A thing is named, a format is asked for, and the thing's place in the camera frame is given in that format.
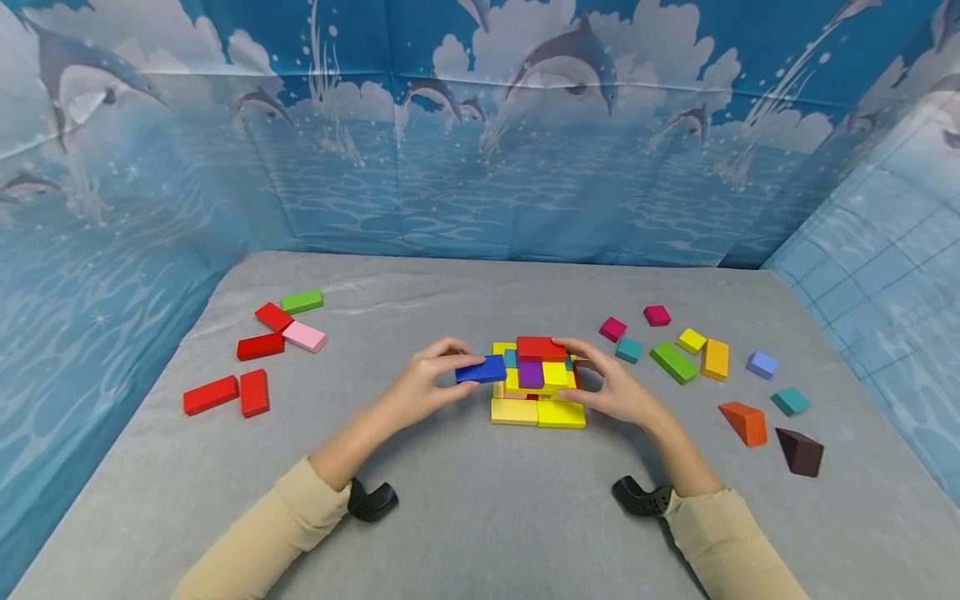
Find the right hand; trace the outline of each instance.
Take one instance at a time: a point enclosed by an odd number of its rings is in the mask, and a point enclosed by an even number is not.
[[[590,342],[577,338],[554,338],[577,356],[575,365],[599,373],[603,386],[599,392],[560,390],[564,400],[577,402],[614,419],[632,422],[649,429],[667,416],[666,408],[619,361]]]

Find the red block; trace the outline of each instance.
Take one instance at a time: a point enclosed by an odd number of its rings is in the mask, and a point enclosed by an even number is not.
[[[205,410],[210,410],[214,406],[220,406],[225,402],[240,396],[240,389],[237,386],[237,378],[231,375],[223,379],[217,379],[212,383],[183,393],[183,412],[189,417],[193,417]]]
[[[277,332],[283,331],[294,321],[293,317],[283,312],[283,309],[272,302],[260,306],[253,314],[261,323]]]
[[[566,362],[566,348],[550,338],[520,336],[516,338],[516,360],[562,363]]]
[[[270,410],[267,372],[262,369],[240,375],[240,412],[249,419]]]
[[[254,358],[263,358],[271,354],[280,354],[283,352],[283,334],[268,333],[255,338],[247,338],[237,342],[237,358],[240,360],[253,360]]]

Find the magenta block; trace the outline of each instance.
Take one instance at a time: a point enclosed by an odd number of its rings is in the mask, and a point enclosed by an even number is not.
[[[519,383],[524,390],[543,389],[543,363],[540,361],[524,360],[516,363],[520,371]]]
[[[643,309],[643,316],[647,318],[647,323],[651,327],[663,327],[670,324],[670,313],[666,312],[666,307],[662,305],[647,306]]]
[[[607,338],[611,342],[616,342],[623,334],[627,332],[627,326],[617,319],[610,317],[604,321],[603,326],[600,327],[600,335]]]

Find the sleeve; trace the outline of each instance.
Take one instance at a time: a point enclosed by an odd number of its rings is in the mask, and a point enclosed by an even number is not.
[[[711,600],[809,600],[739,493],[674,493],[664,518]]]
[[[350,485],[335,492],[304,458],[206,551],[174,600],[263,598],[303,552],[347,513]]]

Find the green block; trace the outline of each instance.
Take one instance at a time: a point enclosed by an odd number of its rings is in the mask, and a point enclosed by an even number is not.
[[[287,296],[280,301],[280,308],[288,315],[296,315],[313,308],[320,308],[324,305],[324,295],[320,290],[310,290],[302,294]]]
[[[657,364],[663,367],[663,370],[670,373],[670,376],[677,380],[677,383],[683,385],[697,376],[697,368],[693,366],[685,356],[680,354],[680,350],[670,342],[663,342],[656,348],[650,350],[650,355],[657,361]]]

